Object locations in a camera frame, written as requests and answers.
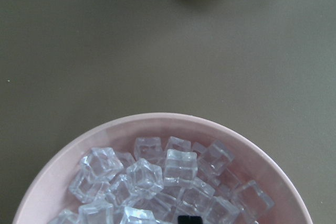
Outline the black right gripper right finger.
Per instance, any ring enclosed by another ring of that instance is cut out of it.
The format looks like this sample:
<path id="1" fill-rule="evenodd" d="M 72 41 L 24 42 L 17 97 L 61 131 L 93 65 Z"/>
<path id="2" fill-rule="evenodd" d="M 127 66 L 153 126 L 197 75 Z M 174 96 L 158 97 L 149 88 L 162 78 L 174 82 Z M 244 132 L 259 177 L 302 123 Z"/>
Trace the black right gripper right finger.
<path id="1" fill-rule="evenodd" d="M 203 219 L 200 216 L 189 216 L 189 224 L 203 224 Z"/>

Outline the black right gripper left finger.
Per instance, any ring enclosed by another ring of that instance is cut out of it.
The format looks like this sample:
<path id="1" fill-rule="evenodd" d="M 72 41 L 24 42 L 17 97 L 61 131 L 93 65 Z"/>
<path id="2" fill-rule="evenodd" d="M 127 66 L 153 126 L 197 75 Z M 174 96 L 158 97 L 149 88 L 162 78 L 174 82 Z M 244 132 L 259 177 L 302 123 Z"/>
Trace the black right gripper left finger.
<path id="1" fill-rule="evenodd" d="M 186 215 L 180 215 L 177 218 L 178 224 L 189 224 L 190 223 L 190 217 Z"/>

